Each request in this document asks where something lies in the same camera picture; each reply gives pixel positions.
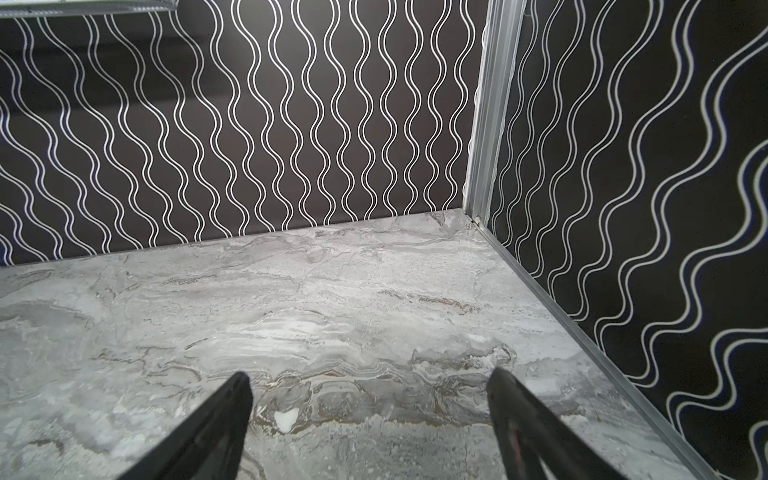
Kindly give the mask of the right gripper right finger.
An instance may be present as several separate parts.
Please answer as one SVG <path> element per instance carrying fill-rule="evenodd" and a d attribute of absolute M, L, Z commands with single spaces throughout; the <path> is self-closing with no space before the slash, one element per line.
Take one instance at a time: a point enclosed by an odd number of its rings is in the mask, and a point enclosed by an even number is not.
<path fill-rule="evenodd" d="M 486 384 L 490 418 L 508 479 L 622 479 L 512 373 Z"/>

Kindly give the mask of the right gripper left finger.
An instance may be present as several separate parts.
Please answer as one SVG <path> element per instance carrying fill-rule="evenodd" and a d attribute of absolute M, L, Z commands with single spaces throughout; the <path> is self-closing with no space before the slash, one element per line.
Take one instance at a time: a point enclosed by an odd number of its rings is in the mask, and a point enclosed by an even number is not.
<path fill-rule="evenodd" d="M 248 375 L 234 373 L 122 479 L 234 479 L 252 412 Z"/>

